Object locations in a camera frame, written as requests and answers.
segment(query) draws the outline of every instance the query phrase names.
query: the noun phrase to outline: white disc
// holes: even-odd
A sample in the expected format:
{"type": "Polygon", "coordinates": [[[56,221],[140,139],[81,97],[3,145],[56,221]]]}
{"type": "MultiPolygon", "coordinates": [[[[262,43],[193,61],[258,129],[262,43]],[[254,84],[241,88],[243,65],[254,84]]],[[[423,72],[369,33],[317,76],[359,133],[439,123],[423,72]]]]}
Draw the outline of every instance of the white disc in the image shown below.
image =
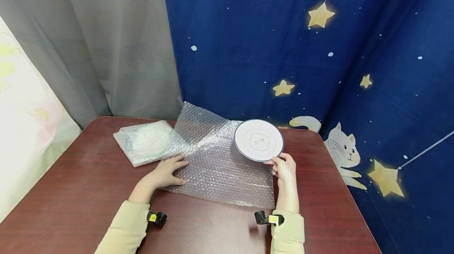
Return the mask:
{"type": "Polygon", "coordinates": [[[243,122],[235,131],[237,149],[253,161],[270,161],[284,149],[284,139],[281,132],[263,120],[248,120],[243,122]]]}

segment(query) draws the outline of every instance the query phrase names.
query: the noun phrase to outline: blue curtain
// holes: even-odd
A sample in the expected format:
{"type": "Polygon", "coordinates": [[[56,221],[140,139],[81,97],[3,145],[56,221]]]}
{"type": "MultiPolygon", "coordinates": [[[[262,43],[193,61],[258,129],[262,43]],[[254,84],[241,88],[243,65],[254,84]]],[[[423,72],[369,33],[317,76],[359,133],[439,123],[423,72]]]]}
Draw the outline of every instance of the blue curtain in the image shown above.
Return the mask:
{"type": "Polygon", "coordinates": [[[185,101],[321,123],[383,253],[451,252],[452,0],[166,3],[185,101]]]}

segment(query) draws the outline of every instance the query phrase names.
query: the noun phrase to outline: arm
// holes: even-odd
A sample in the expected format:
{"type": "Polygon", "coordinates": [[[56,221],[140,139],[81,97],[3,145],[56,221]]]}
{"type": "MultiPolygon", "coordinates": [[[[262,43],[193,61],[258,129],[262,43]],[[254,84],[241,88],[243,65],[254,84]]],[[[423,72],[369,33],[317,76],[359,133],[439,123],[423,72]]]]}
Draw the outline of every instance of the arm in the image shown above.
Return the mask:
{"type": "Polygon", "coordinates": [[[134,254],[146,236],[148,226],[147,214],[150,209],[150,198],[157,188],[168,185],[183,185],[182,179],[172,173],[185,165],[184,157],[171,158],[143,177],[123,202],[112,224],[98,245],[95,254],[134,254]]]}
{"type": "Polygon", "coordinates": [[[282,215],[284,223],[271,226],[271,254],[304,254],[304,219],[299,214],[300,202],[296,188],[296,164],[292,156],[281,153],[273,158],[273,175],[278,176],[279,195],[274,215],[282,215]]]}

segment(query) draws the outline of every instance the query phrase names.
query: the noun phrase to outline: sleeve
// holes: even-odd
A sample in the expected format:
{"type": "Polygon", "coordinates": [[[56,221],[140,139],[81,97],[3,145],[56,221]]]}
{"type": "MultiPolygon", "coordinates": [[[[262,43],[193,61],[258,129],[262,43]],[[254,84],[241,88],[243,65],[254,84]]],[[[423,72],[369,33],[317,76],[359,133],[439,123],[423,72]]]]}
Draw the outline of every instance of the sleeve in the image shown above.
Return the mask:
{"type": "Polygon", "coordinates": [[[304,218],[298,213],[278,210],[273,215],[282,215],[284,223],[271,226],[271,254],[304,254],[304,218]]]}
{"type": "Polygon", "coordinates": [[[134,254],[146,235],[149,204],[123,202],[95,254],[134,254]]]}

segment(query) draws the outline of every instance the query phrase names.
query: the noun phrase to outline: plastic packaging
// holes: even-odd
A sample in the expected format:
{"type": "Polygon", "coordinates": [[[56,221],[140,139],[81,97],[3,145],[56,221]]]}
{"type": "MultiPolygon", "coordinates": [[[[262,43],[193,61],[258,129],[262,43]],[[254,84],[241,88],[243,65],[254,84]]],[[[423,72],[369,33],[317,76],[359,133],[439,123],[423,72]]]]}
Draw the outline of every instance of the plastic packaging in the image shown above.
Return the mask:
{"type": "Polygon", "coordinates": [[[124,127],[113,137],[134,167],[185,153],[189,147],[166,121],[124,127]]]}
{"type": "Polygon", "coordinates": [[[270,166],[245,158],[235,146],[235,130],[241,123],[185,102],[174,129],[185,146],[174,144],[169,152],[185,150],[185,160],[190,164],[177,170],[175,176],[186,180],[186,184],[164,189],[217,202],[274,209],[270,166]]]}

